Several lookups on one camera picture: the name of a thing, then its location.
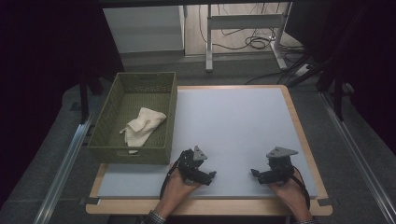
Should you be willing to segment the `cream printed cloth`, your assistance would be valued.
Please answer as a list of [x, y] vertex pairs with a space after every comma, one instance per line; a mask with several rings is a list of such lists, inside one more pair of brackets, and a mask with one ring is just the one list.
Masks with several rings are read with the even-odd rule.
[[124, 142], [129, 147], [127, 153], [134, 155], [137, 153], [136, 147], [142, 147], [149, 139], [152, 132], [166, 120], [166, 115], [146, 107], [141, 107], [136, 119], [129, 121], [120, 130], [124, 135]]

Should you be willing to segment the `aluminium floor rail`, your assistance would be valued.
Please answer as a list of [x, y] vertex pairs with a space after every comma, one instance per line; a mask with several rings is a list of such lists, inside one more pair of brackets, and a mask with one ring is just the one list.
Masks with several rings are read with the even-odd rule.
[[49, 186], [49, 190], [44, 198], [36, 216], [33, 224], [49, 224], [54, 209], [62, 191], [64, 189], [65, 183], [70, 175], [72, 167], [78, 156], [79, 150], [85, 139], [88, 130], [91, 127], [93, 120], [93, 114], [89, 114], [88, 117], [78, 125], [78, 128], [69, 144], [60, 167]]
[[322, 103], [324, 104], [324, 107], [328, 111], [328, 114], [336, 130], [340, 133], [346, 145], [347, 151], [351, 155], [351, 158], [353, 159], [358, 170], [360, 171], [364, 182], [366, 183], [368, 189], [371, 191], [375, 202], [377, 203], [385, 220], [388, 224], [396, 224], [396, 206], [391, 201], [383, 185], [376, 178], [367, 160], [363, 157], [363, 154], [361, 153], [361, 150], [358, 147], [357, 142], [353, 138], [352, 134], [350, 133], [348, 127], [343, 121], [338, 118], [336, 113], [333, 111], [332, 100], [323, 92], [320, 92], [318, 96], [320, 97]]

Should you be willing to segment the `white cabinet panel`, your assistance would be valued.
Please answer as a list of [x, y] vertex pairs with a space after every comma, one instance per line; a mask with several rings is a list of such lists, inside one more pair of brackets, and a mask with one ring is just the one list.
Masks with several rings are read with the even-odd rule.
[[104, 8], [119, 53], [184, 49], [183, 6]]

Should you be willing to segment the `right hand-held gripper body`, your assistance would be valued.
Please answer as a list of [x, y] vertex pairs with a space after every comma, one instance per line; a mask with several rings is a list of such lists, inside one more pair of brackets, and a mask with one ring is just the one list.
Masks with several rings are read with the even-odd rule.
[[287, 181], [294, 174], [294, 168], [290, 157], [297, 154], [298, 152], [296, 150], [284, 147], [275, 147], [271, 150], [266, 155], [270, 166], [269, 175], [266, 177], [267, 182], [275, 183]]

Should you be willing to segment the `person's left hand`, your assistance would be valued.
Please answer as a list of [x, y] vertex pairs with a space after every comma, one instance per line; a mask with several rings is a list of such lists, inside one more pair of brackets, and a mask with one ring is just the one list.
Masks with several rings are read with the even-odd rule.
[[186, 184], [179, 170], [175, 169], [169, 176], [163, 196], [156, 205], [154, 212], [160, 217], [167, 219], [192, 192], [200, 187], [201, 184], [199, 183]]

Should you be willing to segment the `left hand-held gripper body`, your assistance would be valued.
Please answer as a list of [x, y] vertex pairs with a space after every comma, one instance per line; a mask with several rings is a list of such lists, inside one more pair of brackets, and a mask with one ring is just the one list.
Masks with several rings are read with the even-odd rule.
[[208, 174], [201, 172], [199, 167], [207, 159], [205, 153], [198, 147], [184, 150], [179, 157], [177, 168], [185, 181], [207, 181]]

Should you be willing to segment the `light grey table mat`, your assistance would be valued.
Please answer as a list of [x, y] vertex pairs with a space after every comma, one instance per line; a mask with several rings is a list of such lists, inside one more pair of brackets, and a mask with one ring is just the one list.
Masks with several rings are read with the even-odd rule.
[[281, 88], [180, 90], [171, 160], [198, 146], [207, 156], [200, 169], [217, 174], [195, 199], [271, 198], [274, 193], [252, 175], [268, 171], [266, 154], [275, 147], [296, 150], [291, 157], [312, 197], [318, 196]]

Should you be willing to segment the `white power strip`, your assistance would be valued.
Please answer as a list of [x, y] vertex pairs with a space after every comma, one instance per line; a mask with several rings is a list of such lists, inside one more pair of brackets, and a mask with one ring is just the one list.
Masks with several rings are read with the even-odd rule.
[[302, 65], [302, 66], [295, 72], [295, 76], [300, 77], [300, 76], [304, 75], [305, 73], [307, 73], [311, 68], [312, 68], [312, 65], [306, 63], [306, 64]]

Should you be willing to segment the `black stand leg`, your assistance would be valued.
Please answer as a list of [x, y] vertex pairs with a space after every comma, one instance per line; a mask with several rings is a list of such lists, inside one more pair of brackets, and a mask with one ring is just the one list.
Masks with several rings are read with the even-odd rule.
[[339, 69], [335, 71], [334, 75], [334, 94], [333, 94], [333, 111], [336, 117], [343, 121], [342, 114], [342, 98], [343, 98], [343, 79], [342, 73]]
[[79, 92], [80, 92], [80, 102], [81, 102], [81, 124], [84, 124], [88, 120], [89, 116], [89, 101], [87, 92], [87, 78], [83, 70], [80, 72], [79, 79]]

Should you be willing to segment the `white metal desk frame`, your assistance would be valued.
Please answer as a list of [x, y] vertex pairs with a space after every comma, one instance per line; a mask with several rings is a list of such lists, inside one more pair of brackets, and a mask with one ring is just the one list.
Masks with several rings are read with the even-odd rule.
[[278, 67], [281, 71], [287, 70], [287, 65], [280, 52], [280, 40], [284, 33], [286, 22], [290, 13], [291, 2], [286, 4], [281, 14], [261, 14], [261, 15], [231, 15], [213, 16], [211, 6], [207, 6], [207, 25], [206, 25], [206, 52], [205, 70], [213, 71], [213, 51], [211, 35], [213, 30], [221, 29], [276, 29], [276, 35], [270, 39], [270, 47], [276, 58]]

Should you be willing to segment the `green woven plastic basket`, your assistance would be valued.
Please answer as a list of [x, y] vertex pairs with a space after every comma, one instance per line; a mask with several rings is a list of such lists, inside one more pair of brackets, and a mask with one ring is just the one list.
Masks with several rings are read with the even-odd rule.
[[[88, 149], [102, 163], [167, 164], [170, 161], [177, 105], [174, 73], [119, 73], [96, 122]], [[141, 108], [165, 114], [166, 119], [141, 147], [129, 147], [127, 123]]]

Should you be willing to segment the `dark curtain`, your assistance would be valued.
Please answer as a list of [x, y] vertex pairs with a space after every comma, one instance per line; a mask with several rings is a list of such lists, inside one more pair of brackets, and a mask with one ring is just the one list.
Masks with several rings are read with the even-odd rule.
[[327, 90], [336, 77], [350, 101], [396, 154], [396, 0], [295, 0], [286, 33], [302, 43]]
[[63, 94], [123, 65], [99, 0], [0, 0], [0, 208], [39, 150]]

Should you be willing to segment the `person's right hand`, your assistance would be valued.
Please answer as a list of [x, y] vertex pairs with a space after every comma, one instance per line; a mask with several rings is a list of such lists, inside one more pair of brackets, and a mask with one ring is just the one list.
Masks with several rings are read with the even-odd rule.
[[289, 208], [297, 222], [306, 222], [313, 219], [306, 205], [303, 190], [295, 180], [290, 178], [283, 185], [272, 183], [269, 187], [282, 203]]

